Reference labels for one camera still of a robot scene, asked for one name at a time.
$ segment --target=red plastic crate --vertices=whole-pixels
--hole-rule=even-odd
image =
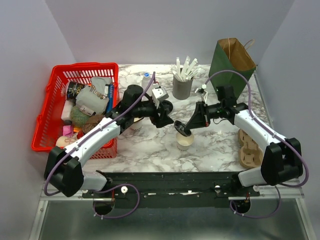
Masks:
[[[116,63],[75,63],[58,65],[52,69],[50,80],[45,88],[45,98],[41,114],[36,118],[36,127],[32,140],[32,150],[49,153],[62,136],[64,122],[61,114],[66,97],[62,94],[70,81],[91,84],[92,77],[110,77],[114,84],[113,107],[119,101],[118,71]],[[91,159],[115,158],[117,156],[117,138],[100,148]]]

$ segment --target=wall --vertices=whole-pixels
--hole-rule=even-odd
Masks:
[[[303,187],[320,238],[320,1],[296,0],[258,66],[258,79],[277,131],[301,142],[309,170]]]
[[[31,151],[53,66],[75,61],[42,0],[0,8],[0,238],[26,240],[43,184],[45,156]]]
[[[237,37],[256,63],[294,0],[46,0],[78,62],[211,63],[218,39]]]

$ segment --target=marble surface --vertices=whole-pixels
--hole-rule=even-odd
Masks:
[[[201,72],[195,76],[192,89],[201,86],[208,78],[209,65],[202,65]],[[170,117],[186,123],[195,110],[200,97],[191,93],[186,100],[177,100],[172,96],[173,75],[170,65],[120,65],[119,89],[123,93],[128,85],[141,84],[144,72],[156,72],[156,80],[169,93],[173,103]],[[249,81],[252,89],[252,109],[256,115],[268,122],[266,111],[254,76]],[[207,103],[218,102],[217,95],[209,83]],[[238,102],[248,103],[248,89],[245,88]],[[203,172],[203,171],[242,171],[238,160],[240,145],[237,139],[238,127],[222,121],[213,122],[209,127],[194,129],[194,143],[187,151],[176,146],[176,130],[172,125],[156,128],[148,118],[142,120],[139,131],[127,129],[118,137],[116,158],[91,159],[84,166],[86,171],[105,172]]]

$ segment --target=paper cup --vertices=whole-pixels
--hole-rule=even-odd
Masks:
[[[175,138],[176,138],[177,148],[182,151],[186,151],[191,146],[191,144],[194,142],[195,135],[192,133],[191,136],[183,136],[179,132],[177,132],[175,135]]]
[[[142,119],[143,118],[135,118],[133,120],[134,124],[130,126],[130,128],[134,131],[138,131],[142,128]]]

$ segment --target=gift bag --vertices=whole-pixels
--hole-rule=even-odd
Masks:
[[[249,81],[256,69],[256,64],[247,53],[247,49],[251,47],[254,42],[255,40],[252,39],[243,46],[236,38],[218,40],[213,54],[209,77],[221,70],[233,70],[243,75]],[[215,92],[217,92],[218,86],[232,85],[234,95],[237,99],[246,86],[244,80],[232,72],[225,72],[214,76],[211,79],[211,83]]]

